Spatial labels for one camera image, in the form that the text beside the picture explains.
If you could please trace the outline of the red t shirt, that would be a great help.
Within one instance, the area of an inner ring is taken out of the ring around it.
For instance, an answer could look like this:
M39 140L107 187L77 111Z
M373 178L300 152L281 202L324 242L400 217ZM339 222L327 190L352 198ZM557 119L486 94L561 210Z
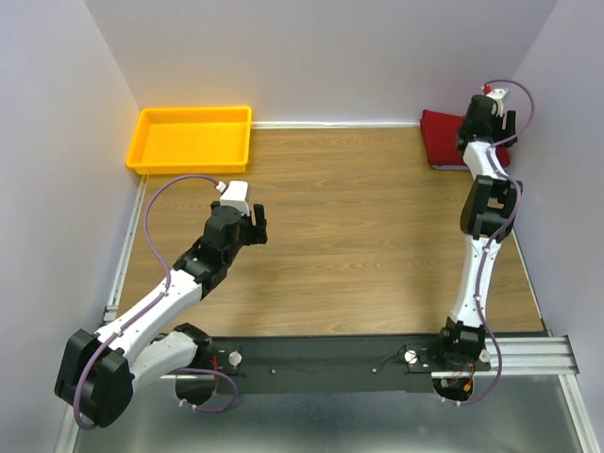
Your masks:
M425 109L420 119L420 132L427 162L432 165L466 165L456 147L456 134L463 116Z

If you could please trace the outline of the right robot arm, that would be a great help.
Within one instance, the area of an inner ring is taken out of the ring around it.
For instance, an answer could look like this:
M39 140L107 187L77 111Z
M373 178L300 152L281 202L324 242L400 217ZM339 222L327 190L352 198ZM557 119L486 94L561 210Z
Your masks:
M477 361L485 349L492 273L519 208L522 184L510 179L496 155L499 145L516 141L515 113L504 110L507 93L491 89L473 96L457 132L457 148L473 184L460 218L465 237L461 285L433 349L436 362L447 370Z

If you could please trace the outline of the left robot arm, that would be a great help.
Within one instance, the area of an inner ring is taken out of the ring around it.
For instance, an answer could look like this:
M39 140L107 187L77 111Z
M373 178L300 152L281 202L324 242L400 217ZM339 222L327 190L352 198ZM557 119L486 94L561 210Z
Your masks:
M72 407L80 428L115 422L149 381L181 368L197 373L208 365L209 350L196 331L157 336L222 283L242 247L265 244L266 228L262 204L245 215L213 203L203 234L155 289L94 333L80 329L67 340L54 392Z

